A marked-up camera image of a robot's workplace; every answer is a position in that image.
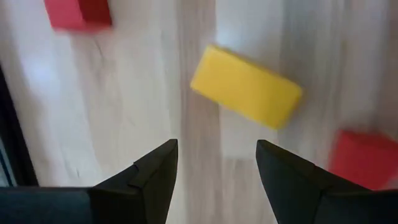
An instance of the light wood surface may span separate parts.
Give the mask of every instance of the light wood surface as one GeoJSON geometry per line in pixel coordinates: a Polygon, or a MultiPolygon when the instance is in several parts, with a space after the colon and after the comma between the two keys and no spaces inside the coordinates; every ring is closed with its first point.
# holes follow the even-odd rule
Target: light wood surface
{"type": "Polygon", "coordinates": [[[55,33],[42,0],[0,0],[0,60],[40,184],[93,185],[179,138],[169,223],[276,223],[254,160],[257,139],[327,167],[340,128],[394,135],[389,4],[109,0],[114,28],[86,35],[55,33]],[[191,91],[210,43],[305,89],[285,129],[191,91]]]}

